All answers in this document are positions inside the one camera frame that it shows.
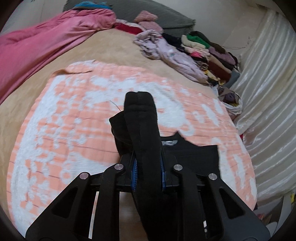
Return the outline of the black orange knit sweater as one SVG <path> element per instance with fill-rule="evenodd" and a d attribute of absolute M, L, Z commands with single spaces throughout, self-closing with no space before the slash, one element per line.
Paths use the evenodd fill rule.
<path fill-rule="evenodd" d="M 194 145 L 179 133 L 161 137 L 154 99 L 148 92 L 128 92 L 123 111 L 109 121 L 119 154 L 135 158 L 132 195 L 147 238 L 166 240 L 168 188 L 173 185 L 166 156 L 213 156 L 218 148 Z"/>

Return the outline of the bag of clothes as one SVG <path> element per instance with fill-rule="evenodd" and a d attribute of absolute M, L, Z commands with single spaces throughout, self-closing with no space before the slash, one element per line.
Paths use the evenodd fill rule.
<path fill-rule="evenodd" d="M 241 97 L 227 87 L 216 85 L 213 87 L 218 99 L 225 105 L 231 120 L 234 120 L 242 113 L 243 103 Z"/>

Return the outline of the pile of folded clothes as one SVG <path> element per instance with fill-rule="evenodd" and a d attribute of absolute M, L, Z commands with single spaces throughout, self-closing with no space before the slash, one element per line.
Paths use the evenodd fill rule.
<path fill-rule="evenodd" d="M 240 77 L 238 59 L 203 33 L 192 31 L 181 37 L 163 33 L 163 38 L 177 50 L 189 55 L 209 78 L 231 87 Z"/>

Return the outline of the peach white patterned blanket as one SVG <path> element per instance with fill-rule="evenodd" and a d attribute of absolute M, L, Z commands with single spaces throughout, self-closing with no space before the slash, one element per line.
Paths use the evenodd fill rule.
<path fill-rule="evenodd" d="M 217 145 L 223 181 L 254 209 L 251 158 L 221 101 L 142 68 L 90 60 L 51 76 L 16 138 L 8 207 L 21 234 L 79 173 L 99 173 L 119 160 L 109 119 L 129 91 L 152 95 L 162 136 L 179 132 L 195 145 Z"/>

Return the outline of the white satin curtain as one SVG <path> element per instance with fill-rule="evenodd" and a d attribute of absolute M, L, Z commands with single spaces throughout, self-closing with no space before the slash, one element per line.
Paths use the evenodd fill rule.
<path fill-rule="evenodd" d="M 234 123 L 263 203 L 295 189 L 295 31 L 283 15 L 267 10 L 240 68 L 232 89 L 243 109 Z"/>

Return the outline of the beige bed sheet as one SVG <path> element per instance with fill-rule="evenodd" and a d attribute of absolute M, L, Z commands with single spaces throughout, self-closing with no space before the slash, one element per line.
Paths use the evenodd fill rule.
<path fill-rule="evenodd" d="M 117 29 L 99 31 L 43 67 L 1 104 L 1 206 L 6 213 L 8 213 L 6 177 L 16 137 L 23 120 L 53 72 L 77 61 L 98 60 L 145 68 L 158 76 L 197 90 L 208 97 L 214 97 L 209 87 L 192 82 L 161 60 L 149 60 L 144 57 L 133 39 L 133 35 Z"/>

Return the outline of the pink quilt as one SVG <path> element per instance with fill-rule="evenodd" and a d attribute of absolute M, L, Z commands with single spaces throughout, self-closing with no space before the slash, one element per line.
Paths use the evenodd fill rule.
<path fill-rule="evenodd" d="M 1 36 L 1 101 L 55 58 L 116 21 L 110 9 L 69 10 Z"/>

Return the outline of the lilac crumpled garment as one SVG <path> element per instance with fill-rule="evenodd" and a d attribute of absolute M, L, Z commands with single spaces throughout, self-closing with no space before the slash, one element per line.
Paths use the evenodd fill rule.
<path fill-rule="evenodd" d="M 189 80 L 208 85 L 208 76 L 196 65 L 194 60 L 169 45 L 161 34 L 154 30 L 146 30 L 135 36 L 134 41 L 142 54 L 151 60 L 162 60 L 171 68 Z"/>

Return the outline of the red garment by headboard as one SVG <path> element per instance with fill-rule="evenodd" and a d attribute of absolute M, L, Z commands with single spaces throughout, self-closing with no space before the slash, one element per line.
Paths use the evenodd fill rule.
<path fill-rule="evenodd" d="M 116 22 L 114 23 L 114 28 L 133 35 L 137 35 L 145 31 L 145 29 L 139 24 L 131 23 L 121 19 L 116 20 Z"/>

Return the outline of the pink fluffy pillow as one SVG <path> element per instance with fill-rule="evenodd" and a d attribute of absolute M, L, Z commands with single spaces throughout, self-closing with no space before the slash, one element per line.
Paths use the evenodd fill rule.
<path fill-rule="evenodd" d="M 163 28 L 156 22 L 158 16 L 148 11 L 141 11 L 133 20 L 145 30 L 155 30 L 159 34 L 164 32 Z"/>

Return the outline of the blue cloth on quilt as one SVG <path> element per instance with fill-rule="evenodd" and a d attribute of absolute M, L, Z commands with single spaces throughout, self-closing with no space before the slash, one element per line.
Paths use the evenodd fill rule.
<path fill-rule="evenodd" d="M 94 3 L 92 1 L 83 1 L 74 5 L 72 9 L 112 9 L 112 6 L 108 5 L 106 2 Z"/>

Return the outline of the grey headboard cover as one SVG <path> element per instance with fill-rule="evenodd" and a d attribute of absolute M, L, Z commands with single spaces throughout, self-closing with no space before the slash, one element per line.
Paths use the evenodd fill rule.
<path fill-rule="evenodd" d="M 181 13 L 155 1 L 93 1 L 94 3 L 106 2 L 112 6 L 117 19 L 134 23 L 135 17 L 141 11 L 148 11 L 158 16 L 156 21 L 165 34 L 181 37 L 193 30 L 195 21 Z"/>

